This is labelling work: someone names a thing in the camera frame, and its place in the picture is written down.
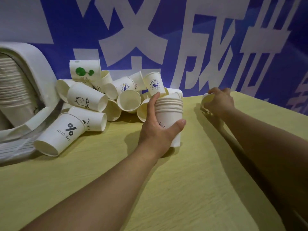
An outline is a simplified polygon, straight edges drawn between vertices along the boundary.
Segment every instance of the person's left arm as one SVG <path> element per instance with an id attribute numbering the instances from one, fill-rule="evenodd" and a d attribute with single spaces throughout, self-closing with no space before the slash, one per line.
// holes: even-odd
<path id="1" fill-rule="evenodd" d="M 119 230 L 150 170 L 186 124 L 179 120 L 161 128 L 154 110 L 157 98 L 159 93 L 148 103 L 147 120 L 132 154 L 22 230 Z"/>

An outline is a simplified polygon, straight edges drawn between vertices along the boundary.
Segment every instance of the wall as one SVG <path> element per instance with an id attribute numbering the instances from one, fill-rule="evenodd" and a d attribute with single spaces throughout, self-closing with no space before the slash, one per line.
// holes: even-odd
<path id="1" fill-rule="evenodd" d="M 308 115 L 308 0 L 1 0 L 0 40 L 57 78 L 100 58 L 113 79 L 160 71 L 184 96 L 231 87 Z"/>

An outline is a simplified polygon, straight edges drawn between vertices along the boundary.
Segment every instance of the green circle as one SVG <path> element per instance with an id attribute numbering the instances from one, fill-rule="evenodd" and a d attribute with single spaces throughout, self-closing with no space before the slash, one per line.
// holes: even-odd
<path id="1" fill-rule="evenodd" d="M 79 76 L 85 76 L 86 75 L 86 71 L 85 69 L 83 69 L 82 67 L 78 67 L 76 70 L 75 70 L 76 74 L 79 75 Z"/>
<path id="2" fill-rule="evenodd" d="M 94 74 L 94 70 L 89 70 L 89 76 L 92 76 Z"/>

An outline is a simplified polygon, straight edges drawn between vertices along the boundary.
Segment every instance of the circular logo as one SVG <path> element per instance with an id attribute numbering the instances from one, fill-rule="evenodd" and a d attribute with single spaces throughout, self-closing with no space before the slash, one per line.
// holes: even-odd
<path id="1" fill-rule="evenodd" d="M 130 87 L 127 83 L 122 83 L 121 85 L 121 91 L 124 92 L 126 90 L 130 90 Z"/>
<path id="2" fill-rule="evenodd" d="M 160 88 L 160 82 L 157 80 L 157 79 L 153 79 L 151 82 L 150 82 L 150 88 L 152 90 L 157 90 Z"/>
<path id="3" fill-rule="evenodd" d="M 165 128 L 164 124 L 162 124 L 161 122 L 158 122 L 158 124 L 159 124 L 162 128 Z"/>
<path id="4" fill-rule="evenodd" d="M 94 86 L 94 88 L 95 88 L 96 90 L 98 90 L 98 91 L 102 91 L 101 88 L 98 87 L 98 86 Z"/>

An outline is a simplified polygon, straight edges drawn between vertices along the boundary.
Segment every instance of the wooden tabletop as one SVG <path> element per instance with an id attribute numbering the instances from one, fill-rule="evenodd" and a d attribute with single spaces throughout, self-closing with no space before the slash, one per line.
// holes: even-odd
<path id="1" fill-rule="evenodd" d="M 231 95 L 243 112 L 308 139 L 308 117 Z M 123 229 L 284 230 L 262 190 L 202 115 L 200 100 L 183 98 L 181 147 L 153 168 Z M 86 132 L 58 158 L 41 155 L 0 167 L 0 230 L 20 229 L 113 167 L 135 149 L 141 126 L 136 115 L 125 114 L 103 133 Z"/>

